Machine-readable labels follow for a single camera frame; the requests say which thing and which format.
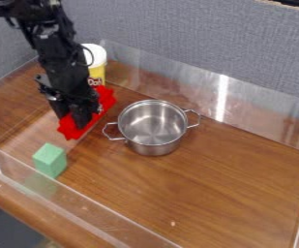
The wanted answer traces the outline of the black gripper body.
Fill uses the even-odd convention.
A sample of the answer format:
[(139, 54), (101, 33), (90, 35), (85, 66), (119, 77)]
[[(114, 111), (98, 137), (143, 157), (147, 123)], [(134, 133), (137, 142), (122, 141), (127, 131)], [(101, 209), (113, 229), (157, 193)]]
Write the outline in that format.
[(89, 84), (90, 72), (83, 48), (71, 59), (51, 63), (41, 60), (46, 73), (35, 77), (39, 92), (47, 101), (50, 95), (62, 95), (67, 98), (69, 108), (71, 104), (95, 102), (99, 98), (99, 93)]

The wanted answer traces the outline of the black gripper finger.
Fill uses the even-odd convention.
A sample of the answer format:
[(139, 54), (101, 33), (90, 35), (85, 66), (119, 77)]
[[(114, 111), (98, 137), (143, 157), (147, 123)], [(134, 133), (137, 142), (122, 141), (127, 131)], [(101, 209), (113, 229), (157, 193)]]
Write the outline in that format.
[(93, 115), (101, 112), (101, 104), (98, 102), (71, 104), (70, 112), (77, 128), (83, 129), (93, 120)]
[(57, 114), (58, 118), (63, 118), (70, 113), (67, 98), (62, 95), (49, 96), (50, 106)]

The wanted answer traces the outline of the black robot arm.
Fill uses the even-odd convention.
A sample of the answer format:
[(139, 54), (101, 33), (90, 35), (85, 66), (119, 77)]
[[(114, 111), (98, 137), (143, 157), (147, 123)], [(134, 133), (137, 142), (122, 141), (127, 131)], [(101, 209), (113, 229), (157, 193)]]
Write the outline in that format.
[(75, 30), (62, 0), (0, 0), (0, 17), (19, 29), (46, 74), (35, 80), (58, 118), (71, 115), (83, 129), (101, 112), (99, 94), (89, 85), (86, 47), (74, 40)]

